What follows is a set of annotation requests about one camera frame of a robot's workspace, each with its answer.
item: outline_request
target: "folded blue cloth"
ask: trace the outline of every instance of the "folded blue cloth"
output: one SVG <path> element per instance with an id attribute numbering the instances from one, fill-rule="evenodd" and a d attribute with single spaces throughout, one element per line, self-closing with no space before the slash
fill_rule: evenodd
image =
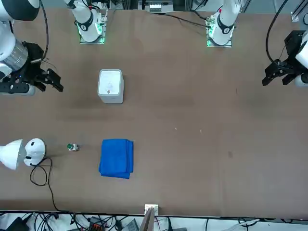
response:
<path id="1" fill-rule="evenodd" d="M 98 170 L 104 177 L 129 179 L 134 170 L 133 142 L 126 139 L 103 140 Z"/>

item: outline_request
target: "lamp shade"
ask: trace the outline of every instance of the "lamp shade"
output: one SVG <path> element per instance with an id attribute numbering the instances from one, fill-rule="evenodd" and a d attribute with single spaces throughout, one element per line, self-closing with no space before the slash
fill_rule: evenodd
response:
<path id="1" fill-rule="evenodd" d="M 0 146 L 0 161 L 8 168 L 16 170 L 20 162 L 26 157 L 23 140 L 16 140 L 5 146 Z"/>

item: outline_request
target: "white container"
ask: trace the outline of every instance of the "white container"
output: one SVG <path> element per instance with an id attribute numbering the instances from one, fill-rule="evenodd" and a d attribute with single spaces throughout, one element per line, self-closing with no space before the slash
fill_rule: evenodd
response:
<path id="1" fill-rule="evenodd" d="M 101 70 L 97 94 L 104 103 L 122 103 L 124 79 L 121 70 Z"/>

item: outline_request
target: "white desk lamp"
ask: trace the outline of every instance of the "white desk lamp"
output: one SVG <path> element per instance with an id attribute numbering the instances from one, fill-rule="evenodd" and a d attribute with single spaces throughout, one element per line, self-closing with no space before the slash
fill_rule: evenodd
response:
<path id="1" fill-rule="evenodd" d="M 12 170 L 16 170 L 22 161 L 32 167 L 44 158 L 45 152 L 45 144 L 41 139 L 34 138 L 25 146 L 23 146 L 23 140 L 16 140 L 0 146 L 0 161 Z"/>

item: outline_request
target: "table surface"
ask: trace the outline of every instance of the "table surface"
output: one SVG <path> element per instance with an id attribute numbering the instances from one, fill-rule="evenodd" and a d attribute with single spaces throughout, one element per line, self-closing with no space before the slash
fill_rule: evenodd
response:
<path id="1" fill-rule="evenodd" d="M 47 57 L 64 91 L 0 97 L 0 142 L 46 142 L 60 209 L 142 214 L 144 204 L 159 204 L 163 215 L 308 217 L 308 91 L 280 79 L 261 84 L 273 14 L 239 15 L 231 49 L 207 48 L 202 27 L 143 11 L 109 12 L 106 44 L 79 45 L 69 10 L 47 14 Z M 279 16 L 273 58 L 295 28 L 289 15 Z M 14 29 L 45 48 L 41 13 Z M 98 97 L 101 69 L 122 70 L 123 104 Z M 98 172 L 109 138 L 134 141 L 129 180 Z M 68 151 L 69 142 L 80 151 Z M 53 210 L 48 187 L 31 184 L 30 171 L 0 165 L 1 209 Z"/>

